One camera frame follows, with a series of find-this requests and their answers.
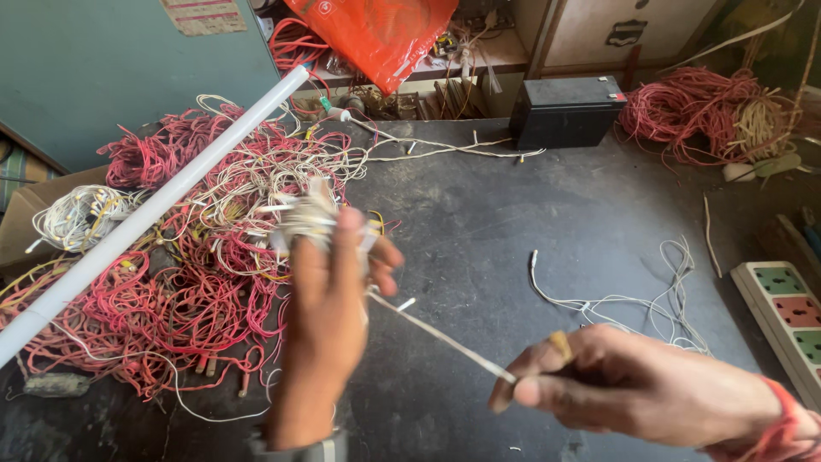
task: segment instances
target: black battery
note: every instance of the black battery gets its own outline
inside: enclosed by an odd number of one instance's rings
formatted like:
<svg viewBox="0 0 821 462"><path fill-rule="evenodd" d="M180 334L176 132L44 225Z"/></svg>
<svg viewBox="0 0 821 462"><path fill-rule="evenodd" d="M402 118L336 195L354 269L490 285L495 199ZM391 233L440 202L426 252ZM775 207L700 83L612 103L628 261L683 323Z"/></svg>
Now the black battery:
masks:
<svg viewBox="0 0 821 462"><path fill-rule="evenodd" d="M612 76L523 81L510 131L518 150L598 146L625 104Z"/></svg>

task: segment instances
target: hand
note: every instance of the hand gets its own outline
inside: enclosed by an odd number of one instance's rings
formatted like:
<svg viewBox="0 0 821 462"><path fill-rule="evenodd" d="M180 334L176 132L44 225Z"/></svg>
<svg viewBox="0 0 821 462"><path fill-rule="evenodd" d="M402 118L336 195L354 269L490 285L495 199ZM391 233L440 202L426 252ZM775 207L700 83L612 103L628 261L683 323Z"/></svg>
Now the hand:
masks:
<svg viewBox="0 0 821 462"><path fill-rule="evenodd" d="M512 394L569 428L695 447L754 444L781 417L767 384L729 364L605 325L582 328L567 340L569 364L547 340L530 346L507 368L521 379L512 390L497 381L488 406L500 412ZM816 436L807 412L797 415L796 438Z"/></svg>
<svg viewBox="0 0 821 462"><path fill-rule="evenodd" d="M268 449L322 441L332 431L333 406L362 358L368 313L365 273L357 254L362 214L342 207L331 256L299 238L291 252L293 304L287 313L282 379L268 416ZM402 254L386 238L374 244L369 276L379 291L396 294L391 277Z"/></svg>

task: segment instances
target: label sticker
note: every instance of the label sticker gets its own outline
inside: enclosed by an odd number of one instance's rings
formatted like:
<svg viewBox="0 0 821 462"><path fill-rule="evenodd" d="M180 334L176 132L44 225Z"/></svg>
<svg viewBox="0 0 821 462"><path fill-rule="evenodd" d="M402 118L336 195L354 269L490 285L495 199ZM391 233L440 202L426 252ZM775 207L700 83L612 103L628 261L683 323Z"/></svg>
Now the label sticker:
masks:
<svg viewBox="0 0 821 462"><path fill-rule="evenodd" d="M159 0L174 26L188 37L248 30L235 0Z"/></svg>

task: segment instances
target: power strip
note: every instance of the power strip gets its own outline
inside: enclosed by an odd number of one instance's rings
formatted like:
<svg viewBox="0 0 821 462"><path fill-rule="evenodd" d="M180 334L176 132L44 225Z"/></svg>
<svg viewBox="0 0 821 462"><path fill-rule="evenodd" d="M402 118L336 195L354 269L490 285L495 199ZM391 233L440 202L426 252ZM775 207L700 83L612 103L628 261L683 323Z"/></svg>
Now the power strip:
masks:
<svg viewBox="0 0 821 462"><path fill-rule="evenodd" d="M742 263L730 271L741 296L804 404L821 412L821 310L786 261Z"/></svg>

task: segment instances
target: black workbench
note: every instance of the black workbench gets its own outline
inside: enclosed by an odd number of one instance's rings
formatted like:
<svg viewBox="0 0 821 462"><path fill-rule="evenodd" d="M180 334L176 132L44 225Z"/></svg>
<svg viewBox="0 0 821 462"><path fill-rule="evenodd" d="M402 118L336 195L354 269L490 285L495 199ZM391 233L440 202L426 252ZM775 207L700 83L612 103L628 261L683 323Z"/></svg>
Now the black workbench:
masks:
<svg viewBox="0 0 821 462"><path fill-rule="evenodd" d="M369 146L371 134L360 127L326 122L323 128L343 130L355 146ZM381 122L380 128L458 146L473 141L473 130L480 141L507 136L506 119ZM417 145L414 154L427 149ZM492 148L515 152L510 149ZM397 157L401 151L385 146L375 154ZM743 261L767 260L753 237L765 219L791 215L801 205L821 210L814 193L821 181L802 173L792 174L793 180L781 175L760 191L758 182L726 185L719 168L673 168L678 176L657 155L632 141L621 144L611 133L599 147L550 150L521 164L517 158L465 154L372 162L365 179L348 183L347 197L385 220L402 220L391 234L407 259L396 274L396 302L416 297L409 313L503 366L551 331L585 322L530 287L534 249L539 285L551 295L652 298L672 279L659 244L684 236L695 259L695 272L685 282L692 325L717 358L791 388L727 272ZM710 201L723 279L716 277L704 243L702 192ZM601 311L654 333L646 311L636 305ZM351 460L706 459L689 449L568 431L550 415L516 406L494 416L485 407L492 375L382 307L372 304L370 319L365 358L337 406L337 424L351 433ZM8 386L19 390L19 374L16 366L3 368L3 392ZM212 418L268 405L258 385L237 398L238 381L229 378L216 390L183 398ZM0 400L0 460L243 460L262 422L206 423L190 416L171 393L161 401L143 403L133 388L111 379L77 399Z"/></svg>

